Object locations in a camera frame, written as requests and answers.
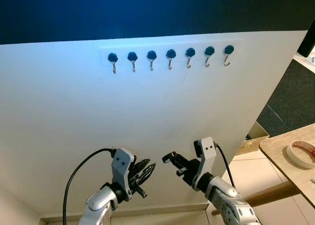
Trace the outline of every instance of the white wall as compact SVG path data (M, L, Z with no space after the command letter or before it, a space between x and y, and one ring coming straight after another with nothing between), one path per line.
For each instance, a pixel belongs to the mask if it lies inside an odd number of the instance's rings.
M38 225L39 216L0 188L0 225Z
M157 162L144 185L120 210L204 203L161 158L177 151L195 157L193 141L212 136L227 159L234 156L290 63L306 31L241 32L118 40L29 43L0 46L0 180L41 216L60 216L63 191L75 167L102 147L125 147ZM232 64L223 48L235 44ZM205 68L203 45L215 44ZM150 71L146 52L157 48ZM136 72L122 57L138 49ZM168 70L166 50L178 56ZM196 57L186 68L185 50ZM117 74L103 66L101 47L119 53ZM111 181L104 153L77 174L68 212L81 212L87 197ZM212 172L222 175L217 157Z

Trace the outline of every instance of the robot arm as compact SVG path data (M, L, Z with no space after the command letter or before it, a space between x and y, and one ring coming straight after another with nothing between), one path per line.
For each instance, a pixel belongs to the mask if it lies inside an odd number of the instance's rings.
M149 159L135 164L136 156L126 149L117 149L112 161L112 183L106 183L101 190L87 200L79 225L110 224L112 211L122 201L130 201L135 192L143 198L147 194L140 188L152 174L155 163L147 168Z
M195 141L198 158L188 161L180 154L172 152L163 157L163 162L172 162L178 168L177 176L195 191L202 191L216 207L227 225L260 225L253 209L245 202L237 190L219 177L207 171L212 168L216 157L216 143L211 137Z

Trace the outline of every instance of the tape roll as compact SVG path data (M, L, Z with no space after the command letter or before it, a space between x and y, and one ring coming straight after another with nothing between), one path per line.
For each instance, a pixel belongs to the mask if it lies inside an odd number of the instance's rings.
M311 163L311 162L306 162L305 160L303 160L302 158L298 157L294 151L293 151L293 147L302 147L308 151L310 151L314 157L315 157L315 146L307 143L305 141L301 141L301 140L294 140L291 142L290 146L288 146L286 148L286 152L289 155L289 158L295 162L297 165L304 167L304 168L315 168L315 163Z

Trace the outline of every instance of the metal hook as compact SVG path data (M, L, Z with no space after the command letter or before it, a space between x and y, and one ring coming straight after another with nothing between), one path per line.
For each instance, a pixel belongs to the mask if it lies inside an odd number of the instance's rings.
M224 59L224 62L223 62L223 65L224 65L224 66L229 66L229 65L231 64L231 62L226 63L226 60L227 60L228 56L229 56L229 54L226 55L226 57L225 57L225 59Z
M168 62L168 69L171 70L172 69L172 65L171 65L171 62L173 60L173 58L176 57L176 52L174 49L170 49L167 51L166 53L166 57L169 59L169 62Z
M188 61L187 61L187 68L191 68L191 65L189 65L190 60L191 60L191 57L188 58Z
M191 65L189 65L191 58L196 54L195 50L193 48L189 48L186 50L186 57L188 58L187 61L187 68L191 68Z
M214 53L215 53L214 47L209 46L208 48L206 48L206 50L205 50L205 55L207 55L207 59L206 59L206 62L205 62L205 66L206 67L210 66L210 64L208 63L208 60L209 60L210 56L213 55Z
M205 66L206 66L206 67L209 67L209 66L210 66L210 64L207 63L208 60L209 60L209 58L210 58L210 56L207 56L207 58L206 58L206 62L205 62Z
M108 61L110 61L112 64L113 64L113 72L114 74L116 74L116 66L115 66L115 62L117 62L118 58L117 58L117 55L114 54L114 53L110 53L108 55Z
M147 54L147 58L150 60L150 69L153 71L153 61L157 58L157 54L155 51L151 50Z
M130 52L130 53L128 54L128 59L129 59L129 61L132 62L132 66L133 66L132 71L133 71L133 72L136 72L136 67L135 67L134 62L138 59L137 54L136 54L135 52Z
M228 56L234 51L234 47L232 45L228 45L226 46L226 48L224 49L224 52L226 54L226 57L223 61L223 65L224 66L229 66L231 64L231 62L226 63L226 60L228 58Z

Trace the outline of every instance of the wooden table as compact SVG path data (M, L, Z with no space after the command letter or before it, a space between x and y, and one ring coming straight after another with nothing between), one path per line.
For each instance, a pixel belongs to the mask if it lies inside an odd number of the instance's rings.
M315 124L278 135L260 143L263 154L282 172L288 179L279 185L267 188L245 198L252 207L302 194L315 208L315 169L305 169L295 164L287 155L286 148L293 140L303 140L315 144ZM315 162L314 156L308 151L295 151L303 159Z

